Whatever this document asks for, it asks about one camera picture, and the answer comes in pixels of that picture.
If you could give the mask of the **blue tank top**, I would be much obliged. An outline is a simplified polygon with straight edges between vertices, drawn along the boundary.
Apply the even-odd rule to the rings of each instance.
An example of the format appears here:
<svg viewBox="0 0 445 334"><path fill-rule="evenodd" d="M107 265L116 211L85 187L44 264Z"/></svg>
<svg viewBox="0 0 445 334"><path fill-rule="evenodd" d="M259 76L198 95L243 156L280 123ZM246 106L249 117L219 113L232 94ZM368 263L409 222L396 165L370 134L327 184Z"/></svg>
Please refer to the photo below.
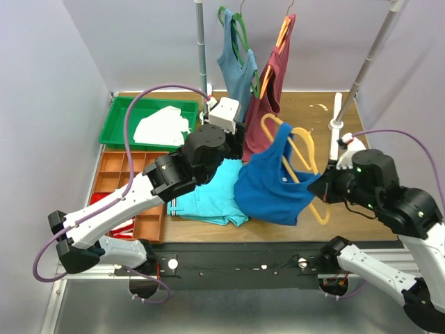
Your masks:
<svg viewBox="0 0 445 334"><path fill-rule="evenodd" d="M294 182L282 163L282 157L291 157L291 130L289 124L282 124L269 148L252 155L239 171L234 201L250 218L295 226L300 212L314 199L307 187L320 175L297 170Z"/></svg>

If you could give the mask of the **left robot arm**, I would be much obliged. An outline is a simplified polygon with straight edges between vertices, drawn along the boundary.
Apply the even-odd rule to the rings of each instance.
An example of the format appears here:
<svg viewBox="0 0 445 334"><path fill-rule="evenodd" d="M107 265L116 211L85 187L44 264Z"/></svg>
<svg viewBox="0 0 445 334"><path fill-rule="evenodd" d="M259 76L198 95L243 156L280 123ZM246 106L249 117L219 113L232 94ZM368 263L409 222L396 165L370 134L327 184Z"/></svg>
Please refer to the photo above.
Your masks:
<svg viewBox="0 0 445 334"><path fill-rule="evenodd" d="M147 240L126 241L109 237L117 225L209 183L224 159L243 154L245 125L235 132L204 124L176 151L158 157L128 184L93 205L65 214L48 216L57 236L56 251L69 274L82 273L97 264L119 264L148 274L155 254Z"/></svg>

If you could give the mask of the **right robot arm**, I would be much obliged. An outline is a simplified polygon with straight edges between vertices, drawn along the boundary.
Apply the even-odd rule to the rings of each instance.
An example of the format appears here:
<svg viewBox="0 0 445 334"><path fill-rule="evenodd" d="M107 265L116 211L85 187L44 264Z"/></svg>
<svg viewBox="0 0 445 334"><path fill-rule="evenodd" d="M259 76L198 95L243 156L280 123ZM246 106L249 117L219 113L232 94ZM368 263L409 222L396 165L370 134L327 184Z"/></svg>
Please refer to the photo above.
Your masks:
<svg viewBox="0 0 445 334"><path fill-rule="evenodd" d="M325 272L352 272L379 287L418 327L444 332L444 220L426 191L399 183L392 157L376 149L353 153L350 168L330 164L309 191L323 202L350 202L371 210L405 244L420 276L404 274L337 236L317 262Z"/></svg>

